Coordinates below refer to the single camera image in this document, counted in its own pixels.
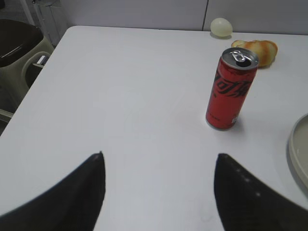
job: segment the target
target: red soda can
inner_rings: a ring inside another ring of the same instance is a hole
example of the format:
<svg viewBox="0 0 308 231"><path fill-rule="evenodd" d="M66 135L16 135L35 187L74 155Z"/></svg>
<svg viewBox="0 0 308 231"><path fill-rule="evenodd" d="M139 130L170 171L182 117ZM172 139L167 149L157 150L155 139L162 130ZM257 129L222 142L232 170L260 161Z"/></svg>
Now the red soda can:
<svg viewBox="0 0 308 231"><path fill-rule="evenodd" d="M258 56L244 48L229 48L222 53L205 116L210 125L228 129L235 124L258 62Z"/></svg>

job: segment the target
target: bread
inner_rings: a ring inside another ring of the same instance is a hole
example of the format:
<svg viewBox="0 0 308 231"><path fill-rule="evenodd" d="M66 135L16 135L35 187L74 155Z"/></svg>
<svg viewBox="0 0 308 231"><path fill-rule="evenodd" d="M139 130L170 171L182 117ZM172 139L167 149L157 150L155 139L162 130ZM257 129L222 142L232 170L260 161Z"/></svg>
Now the bread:
<svg viewBox="0 0 308 231"><path fill-rule="evenodd" d="M256 53L259 57L259 66L270 65L278 51L276 43L268 40L253 40L251 42L236 40L231 44L231 46L246 48Z"/></svg>

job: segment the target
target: white table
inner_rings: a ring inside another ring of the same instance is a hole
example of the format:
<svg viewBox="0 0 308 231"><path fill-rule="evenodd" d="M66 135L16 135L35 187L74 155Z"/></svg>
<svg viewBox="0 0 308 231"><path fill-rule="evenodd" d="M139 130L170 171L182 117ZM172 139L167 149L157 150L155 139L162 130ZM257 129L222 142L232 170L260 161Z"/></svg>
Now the white table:
<svg viewBox="0 0 308 231"><path fill-rule="evenodd" d="M218 58L236 39L279 47L239 121L205 122ZM0 138L0 214L53 186L102 150L106 196L95 230L222 231L213 192L226 152L295 203L286 145L307 113L308 37L70 28Z"/></svg>

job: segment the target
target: gray plate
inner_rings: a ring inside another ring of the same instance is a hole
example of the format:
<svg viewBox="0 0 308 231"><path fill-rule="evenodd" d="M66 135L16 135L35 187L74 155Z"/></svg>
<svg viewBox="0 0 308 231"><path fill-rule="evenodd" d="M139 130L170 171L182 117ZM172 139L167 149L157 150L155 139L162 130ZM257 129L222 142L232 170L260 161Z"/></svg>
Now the gray plate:
<svg viewBox="0 0 308 231"><path fill-rule="evenodd" d="M308 188L308 114L294 125L289 138L289 153L292 165Z"/></svg>

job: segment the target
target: egg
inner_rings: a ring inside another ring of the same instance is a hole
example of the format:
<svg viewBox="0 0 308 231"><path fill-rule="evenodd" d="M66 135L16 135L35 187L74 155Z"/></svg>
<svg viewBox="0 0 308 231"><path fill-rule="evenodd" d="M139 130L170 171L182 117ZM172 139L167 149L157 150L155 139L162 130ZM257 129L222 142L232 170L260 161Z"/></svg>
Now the egg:
<svg viewBox="0 0 308 231"><path fill-rule="evenodd" d="M211 23L211 31L218 37L226 37L232 33L233 28L228 20L224 18L216 18Z"/></svg>

